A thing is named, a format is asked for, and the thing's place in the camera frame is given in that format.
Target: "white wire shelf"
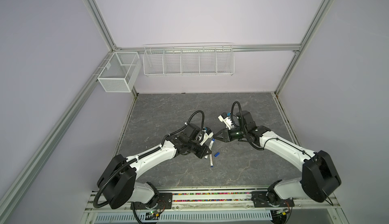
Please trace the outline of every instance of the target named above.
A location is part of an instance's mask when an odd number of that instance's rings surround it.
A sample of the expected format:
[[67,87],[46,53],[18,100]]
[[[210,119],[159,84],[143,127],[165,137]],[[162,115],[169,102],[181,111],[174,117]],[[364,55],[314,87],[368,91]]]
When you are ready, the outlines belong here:
[[106,92],[131,92],[141,67],[138,52],[114,52],[97,79]]
[[147,49],[143,68],[146,76],[232,75],[234,52],[232,46]]

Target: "black cable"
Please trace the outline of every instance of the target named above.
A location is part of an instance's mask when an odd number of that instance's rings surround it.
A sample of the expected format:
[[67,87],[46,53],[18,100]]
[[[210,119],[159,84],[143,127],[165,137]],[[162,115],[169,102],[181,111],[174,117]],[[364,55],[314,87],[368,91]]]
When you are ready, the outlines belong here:
[[326,197],[328,198],[328,200],[327,200],[327,198],[325,199],[325,201],[327,201],[327,203],[329,203],[330,205],[332,205],[332,206],[334,206],[334,203],[332,203],[332,200],[329,198],[329,196],[327,195],[327,193],[326,192],[324,192],[324,194],[326,195]]
[[[239,126],[240,127],[243,127],[243,116],[242,116],[242,108],[240,106],[240,102],[238,101],[235,101],[233,104],[232,104],[232,107],[231,107],[231,115],[234,115],[233,112],[234,112],[234,106],[235,104],[238,105],[238,108],[239,108],[239,113],[240,113],[240,118],[239,119]],[[239,127],[238,125],[235,124],[234,122],[234,118],[231,116],[231,121],[232,121],[232,124],[235,125],[236,127]]]
[[157,147],[157,148],[155,148],[155,149],[153,149],[153,150],[151,150],[151,151],[148,151],[148,152],[146,152],[145,154],[140,155],[140,156],[139,156],[139,159],[145,158],[145,157],[148,156],[148,155],[151,155],[151,154],[153,154],[153,153],[156,153],[156,152],[159,151],[160,149],[161,149],[160,147]]
[[267,141],[265,141],[265,144],[263,144],[263,147],[262,147],[263,149],[265,149],[266,143],[267,143],[269,140],[279,140],[279,141],[282,141],[283,143],[288,144],[288,145],[290,145],[291,147],[293,147],[293,148],[295,148],[295,149],[301,151],[303,154],[306,154],[307,156],[309,156],[309,157],[312,159],[312,157],[311,157],[306,151],[301,150],[301,149],[298,149],[297,147],[295,147],[295,146],[293,146],[293,145],[291,145],[291,144],[289,144],[289,143],[287,143],[287,142],[285,142],[285,141],[283,141],[283,140],[281,140],[281,139],[279,139],[279,138],[270,138],[270,139],[267,139]]
[[289,213],[289,217],[288,217],[288,219],[286,219],[286,221],[285,221],[285,223],[284,224],[286,224],[288,221],[289,221],[289,218],[291,217],[291,215],[292,215],[292,210],[293,210],[293,206],[291,207],[291,212]]
[[[188,121],[186,122],[186,124],[185,124],[181,129],[178,129],[178,130],[176,130],[176,131],[174,131],[174,132],[172,132],[172,133],[170,133],[170,134],[167,134],[167,135],[165,135],[165,136],[162,138],[162,143],[161,143],[162,146],[163,146],[163,144],[165,143],[165,140],[166,140],[166,138],[167,138],[168,136],[173,135],[173,134],[177,134],[178,132],[184,130],[184,129],[186,128],[186,126],[191,122],[193,116],[196,115],[197,113],[201,113],[201,114],[202,114],[202,120],[201,120],[201,131],[202,131],[202,130],[204,129],[204,119],[205,119],[205,116],[204,116],[204,112],[203,112],[202,110],[197,110],[197,111],[195,111],[195,112],[189,117]],[[202,131],[200,142],[203,141],[203,139],[204,139],[204,132]]]
[[132,209],[132,212],[134,213],[135,220],[136,220],[139,224],[144,224],[144,223],[139,219],[137,213],[135,212],[134,202],[131,202],[131,209]]
[[263,147],[258,147],[254,143],[249,142],[249,144],[256,150],[263,150]]

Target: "black motor joint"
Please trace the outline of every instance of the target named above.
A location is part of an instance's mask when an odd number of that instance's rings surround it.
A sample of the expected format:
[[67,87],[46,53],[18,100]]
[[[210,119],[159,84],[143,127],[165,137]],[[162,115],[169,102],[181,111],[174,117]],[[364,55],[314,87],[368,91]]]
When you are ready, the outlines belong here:
[[157,202],[158,202],[158,199],[159,199],[159,191],[157,190],[157,188],[155,188],[155,186],[152,183],[150,183],[150,182],[146,182],[146,183],[154,190],[154,196],[145,205],[148,208],[154,208],[157,205]]
[[260,137],[270,129],[262,125],[257,126],[249,111],[244,110],[242,115],[237,113],[236,116],[239,118],[239,126],[222,129],[214,135],[214,138],[223,142],[246,139],[247,142],[260,147]]
[[[206,127],[204,130],[207,134],[212,132],[211,129]],[[204,133],[197,125],[190,123],[179,135],[168,136],[166,140],[172,142],[177,149],[174,157],[180,154],[194,153],[198,158],[203,158],[206,155],[212,154],[206,144],[200,145],[201,140],[204,138]]]
[[273,205],[278,206],[284,202],[283,199],[281,199],[275,192],[274,187],[277,185],[277,183],[281,182],[282,180],[277,180],[274,183],[272,183],[269,188],[268,192],[266,193],[267,201]]

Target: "vent grille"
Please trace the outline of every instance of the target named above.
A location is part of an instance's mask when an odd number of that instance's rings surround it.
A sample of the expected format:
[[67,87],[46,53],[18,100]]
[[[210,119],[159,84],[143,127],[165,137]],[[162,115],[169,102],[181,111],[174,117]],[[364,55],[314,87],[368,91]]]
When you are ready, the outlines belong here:
[[[141,212],[139,219],[145,221],[145,213]],[[269,210],[242,210],[242,211],[191,211],[191,212],[164,212],[158,222],[222,222],[222,221],[270,221]],[[130,213],[99,213],[95,223],[135,223],[135,217]]]

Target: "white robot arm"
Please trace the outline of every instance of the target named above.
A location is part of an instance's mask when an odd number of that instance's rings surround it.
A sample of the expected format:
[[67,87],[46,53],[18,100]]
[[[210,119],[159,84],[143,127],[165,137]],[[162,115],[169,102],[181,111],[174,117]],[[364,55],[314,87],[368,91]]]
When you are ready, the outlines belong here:
[[[197,113],[202,114],[201,128],[190,123]],[[155,207],[159,198],[158,190],[152,183],[138,183],[136,180],[150,168],[180,154],[194,153],[198,158],[211,154],[211,150],[204,143],[212,136],[212,130],[204,127],[204,112],[198,110],[192,114],[184,127],[165,135],[161,144],[126,158],[121,154],[115,156],[97,182],[99,191],[96,193],[93,206],[100,208],[109,204],[112,209],[116,209],[130,201],[141,202],[149,208]],[[101,194],[106,201],[99,203]]]
[[[233,121],[235,104],[239,107],[239,113],[236,114],[239,125]],[[316,202],[323,202],[340,186],[340,177],[328,153],[304,149],[267,127],[256,126],[251,114],[242,111],[238,101],[232,105],[230,115],[223,113],[219,119],[226,124],[226,128],[215,133],[214,139],[223,142],[249,142],[257,150],[266,149],[276,153],[301,171],[301,177],[278,180],[268,188],[266,201],[271,205],[277,206],[285,199],[298,197],[309,197]]]

